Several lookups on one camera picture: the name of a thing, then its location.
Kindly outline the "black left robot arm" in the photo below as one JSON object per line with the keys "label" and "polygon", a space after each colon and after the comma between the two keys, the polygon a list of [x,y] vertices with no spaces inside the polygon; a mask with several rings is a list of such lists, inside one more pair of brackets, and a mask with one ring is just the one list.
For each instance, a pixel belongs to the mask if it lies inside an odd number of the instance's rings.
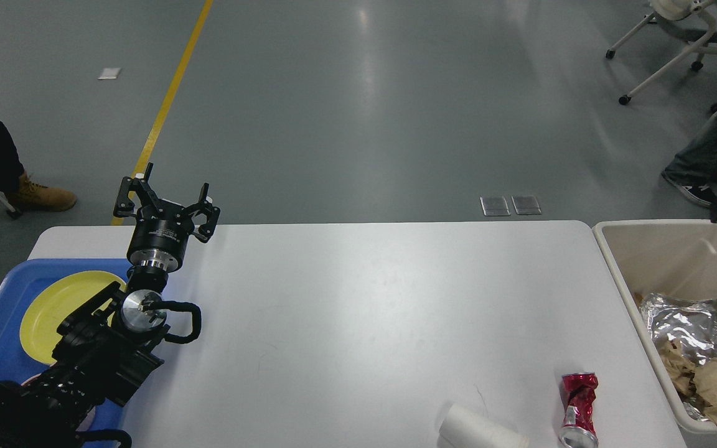
{"label": "black left robot arm", "polygon": [[57,326],[54,363],[34,379],[0,381],[0,447],[83,447],[89,442],[132,446],[127,431],[82,430],[99,405],[125,406],[163,364],[162,342],[199,338],[202,312],[162,297],[169,275],[183,265],[188,240],[210,241],[221,210],[202,185],[189,206],[159,198],[149,184],[152,164],[121,181],[113,215],[134,218],[125,286],[111,282]]}

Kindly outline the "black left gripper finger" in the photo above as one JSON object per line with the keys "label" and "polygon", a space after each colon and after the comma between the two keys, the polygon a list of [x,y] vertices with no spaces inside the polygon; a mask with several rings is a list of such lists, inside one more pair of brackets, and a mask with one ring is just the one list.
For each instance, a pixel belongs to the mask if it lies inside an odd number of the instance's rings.
{"label": "black left gripper finger", "polygon": [[176,221],[171,203],[159,198],[149,184],[153,167],[154,164],[147,164],[142,173],[122,178],[113,207],[114,218],[134,218],[137,223]]}
{"label": "black left gripper finger", "polygon": [[197,202],[182,207],[176,213],[176,224],[183,232],[184,238],[194,237],[197,241],[207,243],[213,237],[221,215],[221,209],[213,204],[209,196],[210,184],[204,182]]}

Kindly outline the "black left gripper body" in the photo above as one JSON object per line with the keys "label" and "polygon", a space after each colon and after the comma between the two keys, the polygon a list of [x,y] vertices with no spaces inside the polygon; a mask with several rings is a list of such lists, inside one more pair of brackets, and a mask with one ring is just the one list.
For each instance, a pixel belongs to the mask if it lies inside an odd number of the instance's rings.
{"label": "black left gripper body", "polygon": [[195,232],[189,219],[177,221],[136,217],[127,249],[132,266],[148,266],[173,273],[183,266],[188,240]]}

